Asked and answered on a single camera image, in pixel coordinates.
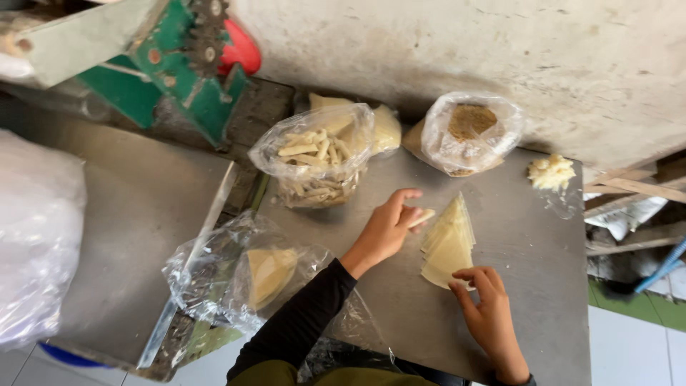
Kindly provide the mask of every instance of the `wrapper stack in bag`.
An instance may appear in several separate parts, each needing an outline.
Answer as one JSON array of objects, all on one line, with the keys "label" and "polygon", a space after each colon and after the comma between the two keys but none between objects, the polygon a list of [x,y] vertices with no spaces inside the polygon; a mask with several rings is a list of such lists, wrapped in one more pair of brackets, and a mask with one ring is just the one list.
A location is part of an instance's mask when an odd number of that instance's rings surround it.
[{"label": "wrapper stack in bag", "polygon": [[286,207],[347,202],[374,145],[374,114],[367,104],[323,107],[283,120],[250,149],[258,169],[279,180]]},{"label": "wrapper stack in bag", "polygon": [[455,91],[442,95],[403,136],[403,146],[451,177],[494,168],[519,143],[526,114],[500,95]]},{"label": "wrapper stack in bag", "polygon": [[[310,109],[316,110],[328,106],[345,106],[353,104],[353,101],[345,98],[322,97],[315,93],[309,94]],[[374,109],[374,146],[372,155],[390,153],[400,147],[403,131],[400,121],[395,117],[393,110],[386,105]]]}]

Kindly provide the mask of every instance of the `metal table surface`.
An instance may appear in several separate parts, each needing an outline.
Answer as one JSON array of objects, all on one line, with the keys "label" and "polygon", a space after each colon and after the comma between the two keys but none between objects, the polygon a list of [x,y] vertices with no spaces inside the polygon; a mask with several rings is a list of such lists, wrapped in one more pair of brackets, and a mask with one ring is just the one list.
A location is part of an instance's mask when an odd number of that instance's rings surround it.
[{"label": "metal table surface", "polygon": [[212,230],[237,167],[16,100],[0,100],[0,117],[0,127],[86,160],[79,267],[62,303],[60,332],[50,343],[135,368],[146,350],[154,356],[154,340],[161,341],[176,311],[165,307],[165,261],[182,243]]},{"label": "metal table surface", "polygon": [[[492,170],[451,178],[400,149],[391,157],[370,160],[346,205],[318,210],[274,207],[272,179],[259,213],[288,236],[324,245],[341,256],[374,207],[396,189],[422,188],[423,197],[409,205],[439,213],[461,191],[476,239],[474,264],[494,266],[502,276],[531,372],[540,385],[590,385],[584,218],[578,208],[572,218],[562,219],[532,189],[527,165],[546,156],[515,149]],[[579,162],[574,170],[577,177],[567,195],[581,203]],[[488,384],[491,364],[469,334],[457,299],[420,276],[420,243],[421,236],[408,235],[402,250],[369,270],[357,288],[397,357]],[[477,299],[475,291],[472,297]]]}]

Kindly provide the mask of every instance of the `white tile floor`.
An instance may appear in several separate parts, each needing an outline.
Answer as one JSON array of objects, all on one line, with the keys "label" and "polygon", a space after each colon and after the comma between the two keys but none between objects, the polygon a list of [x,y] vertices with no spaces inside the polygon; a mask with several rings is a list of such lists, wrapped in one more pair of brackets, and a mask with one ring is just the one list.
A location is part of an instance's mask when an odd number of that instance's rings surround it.
[{"label": "white tile floor", "polygon": [[[686,386],[686,332],[589,307],[593,386]],[[244,342],[183,367],[172,386],[226,384]],[[157,386],[120,370],[63,365],[40,348],[0,353],[0,386]]]}]

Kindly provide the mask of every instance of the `concrete wall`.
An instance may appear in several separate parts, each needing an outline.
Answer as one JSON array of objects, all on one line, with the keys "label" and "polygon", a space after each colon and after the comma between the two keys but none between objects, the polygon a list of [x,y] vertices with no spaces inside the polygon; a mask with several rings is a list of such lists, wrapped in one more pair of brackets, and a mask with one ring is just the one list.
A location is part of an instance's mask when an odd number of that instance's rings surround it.
[{"label": "concrete wall", "polygon": [[384,101],[412,120],[441,94],[501,93],[522,144],[585,180],[686,144],[684,0],[234,0],[258,73]]}]

